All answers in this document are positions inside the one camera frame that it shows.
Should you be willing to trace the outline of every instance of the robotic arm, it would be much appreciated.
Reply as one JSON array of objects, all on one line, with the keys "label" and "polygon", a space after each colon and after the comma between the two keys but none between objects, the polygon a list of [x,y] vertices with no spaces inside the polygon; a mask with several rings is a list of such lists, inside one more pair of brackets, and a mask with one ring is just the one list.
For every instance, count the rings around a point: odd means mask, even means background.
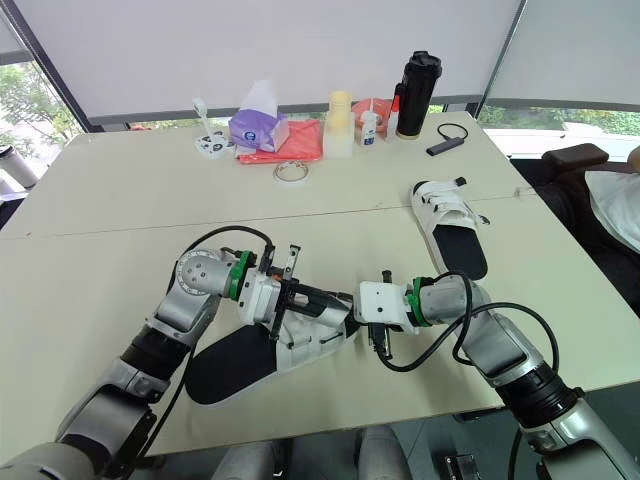
[{"label": "robotic arm", "polygon": [[[386,361],[391,358],[389,330],[417,334],[429,325],[454,328],[465,312],[465,285],[455,276],[435,283],[420,278],[407,288],[390,283],[386,272],[383,283],[361,283],[353,299],[302,285],[293,278],[299,251],[291,246],[286,265],[276,268],[271,266],[273,248],[265,249],[259,267],[250,251],[188,250],[176,263],[166,297],[124,354],[69,412],[55,442],[1,466],[0,479],[84,480],[126,473],[156,422],[150,405],[168,389],[171,376],[213,320],[221,298],[237,301],[241,320],[263,325],[274,341],[287,312],[321,324],[336,336],[366,325],[374,349]],[[488,302],[486,292],[472,285],[474,309]],[[640,479],[631,456],[580,392],[564,385],[506,317],[492,310],[474,315],[462,348],[514,413],[550,474]],[[578,466],[587,468],[588,475],[580,475]],[[604,473],[594,476],[596,467]]]},{"label": "robotic arm", "polygon": [[[450,275],[435,283],[419,278],[413,289],[405,290],[388,283],[385,273],[387,282],[361,283],[354,304],[356,320],[369,324],[371,343],[383,359],[391,358],[390,327],[417,333],[417,326],[454,325],[464,315],[466,293],[460,277]],[[532,449],[543,456],[548,478],[640,478],[638,465],[582,398],[583,392],[568,388],[508,318],[492,309],[482,311],[488,303],[487,293],[472,284],[472,305],[478,313],[462,348],[511,410]]]}]

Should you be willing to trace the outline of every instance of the armrest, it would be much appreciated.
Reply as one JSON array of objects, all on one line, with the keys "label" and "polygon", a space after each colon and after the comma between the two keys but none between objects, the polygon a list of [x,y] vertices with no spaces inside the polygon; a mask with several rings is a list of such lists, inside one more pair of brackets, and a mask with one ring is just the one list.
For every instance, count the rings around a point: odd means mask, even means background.
[{"label": "armrest", "polygon": [[549,150],[542,155],[542,160],[551,163],[559,172],[568,172],[605,163],[609,160],[609,154],[593,143],[583,143],[574,147]]}]

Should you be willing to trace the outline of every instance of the black thermos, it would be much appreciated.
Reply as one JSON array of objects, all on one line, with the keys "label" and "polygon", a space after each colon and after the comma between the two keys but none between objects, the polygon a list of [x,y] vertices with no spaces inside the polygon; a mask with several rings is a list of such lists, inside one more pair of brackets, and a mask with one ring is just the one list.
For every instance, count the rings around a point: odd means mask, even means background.
[{"label": "black thermos", "polygon": [[399,137],[413,140],[420,136],[422,123],[429,108],[433,87],[442,75],[442,64],[438,57],[427,51],[413,52],[404,66],[404,77],[400,88],[400,113],[398,115]]}]

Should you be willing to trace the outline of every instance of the table seam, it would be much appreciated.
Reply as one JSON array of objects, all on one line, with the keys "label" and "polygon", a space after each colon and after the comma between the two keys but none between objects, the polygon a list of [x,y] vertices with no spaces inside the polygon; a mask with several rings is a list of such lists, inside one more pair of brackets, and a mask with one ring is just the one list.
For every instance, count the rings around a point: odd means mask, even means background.
[{"label": "table seam", "polygon": [[[511,198],[520,198],[520,197],[537,197],[538,195],[535,191],[526,194],[512,194],[512,195],[504,195],[498,197],[487,197],[487,198],[476,198],[474,200],[469,200],[470,202],[486,202],[491,200],[506,200]],[[166,228],[181,228],[181,227],[196,227],[201,225],[227,225],[232,223],[246,223],[246,222],[258,222],[264,220],[284,220],[284,219],[294,219],[294,218],[305,218],[305,217],[319,217],[319,216],[328,216],[328,215],[342,215],[349,213],[359,213],[359,212],[377,212],[377,211],[387,211],[387,210],[400,210],[411,208],[410,204],[407,205],[399,205],[395,207],[376,207],[376,208],[363,208],[363,209],[355,209],[355,210],[340,210],[340,211],[332,211],[332,212],[322,212],[322,213],[303,213],[299,215],[277,215],[273,217],[252,217],[252,218],[234,218],[229,220],[212,220],[205,222],[194,222],[194,223],[176,223],[176,224],[167,224],[167,225],[148,225],[143,227],[129,227],[129,228],[112,228],[112,229],[104,229],[104,230],[87,230],[81,232],[66,232],[66,233],[47,233],[47,234],[35,234],[35,235],[22,235],[22,236],[7,236],[0,237],[0,241],[7,240],[29,240],[33,238],[57,238],[57,237],[73,237],[80,235],[96,235],[100,233],[117,233],[117,232],[135,232],[142,230],[159,230]]]}]

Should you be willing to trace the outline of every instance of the white shirt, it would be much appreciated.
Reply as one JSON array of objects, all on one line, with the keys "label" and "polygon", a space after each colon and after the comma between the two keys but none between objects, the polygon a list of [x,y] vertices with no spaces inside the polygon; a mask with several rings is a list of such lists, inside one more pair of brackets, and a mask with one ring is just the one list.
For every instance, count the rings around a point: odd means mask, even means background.
[{"label": "white shirt", "polygon": [[640,173],[587,171],[591,209],[609,234],[640,254]]}]

